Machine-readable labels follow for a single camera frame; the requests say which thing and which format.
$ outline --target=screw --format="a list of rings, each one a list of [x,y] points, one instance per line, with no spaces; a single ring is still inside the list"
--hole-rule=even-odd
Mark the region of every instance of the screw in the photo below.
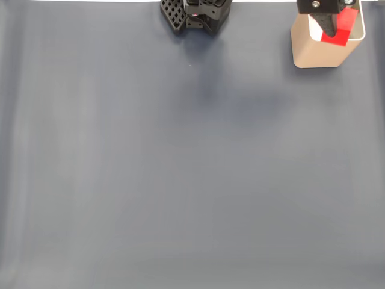
[[[313,3],[312,3],[312,6],[314,8],[318,8],[320,5],[321,5],[321,3],[319,3],[318,1],[313,1]]]

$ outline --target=table surface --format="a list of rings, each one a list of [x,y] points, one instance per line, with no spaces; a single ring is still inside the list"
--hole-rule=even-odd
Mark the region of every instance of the table surface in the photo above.
[[[217,37],[159,3],[15,2],[0,70],[1,288],[384,288],[385,7],[297,69],[293,3]]]

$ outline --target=red object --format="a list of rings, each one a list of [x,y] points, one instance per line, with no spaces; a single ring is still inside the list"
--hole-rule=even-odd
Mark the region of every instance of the red object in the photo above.
[[[343,9],[341,13],[337,15],[336,35],[334,37],[329,37],[325,32],[323,32],[321,41],[346,46],[358,13],[359,11],[357,9]]]

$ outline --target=beige container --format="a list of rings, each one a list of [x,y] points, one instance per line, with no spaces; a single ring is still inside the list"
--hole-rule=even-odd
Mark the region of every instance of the beige container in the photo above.
[[[338,67],[342,64],[365,37],[361,1],[352,8],[358,9],[359,13],[346,46],[321,42],[319,33],[322,31],[315,20],[307,14],[297,16],[291,28],[293,59],[297,67]]]

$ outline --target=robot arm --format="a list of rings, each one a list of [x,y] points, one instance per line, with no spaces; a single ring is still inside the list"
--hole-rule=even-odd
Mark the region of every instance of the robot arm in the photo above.
[[[310,14],[329,37],[336,35],[335,15],[356,0],[297,0],[298,12]]]
[[[334,16],[356,0],[297,0],[298,12],[310,14],[330,37],[336,35]],[[201,28],[215,34],[227,19],[232,0],[161,0],[161,11],[179,34],[185,28]]]

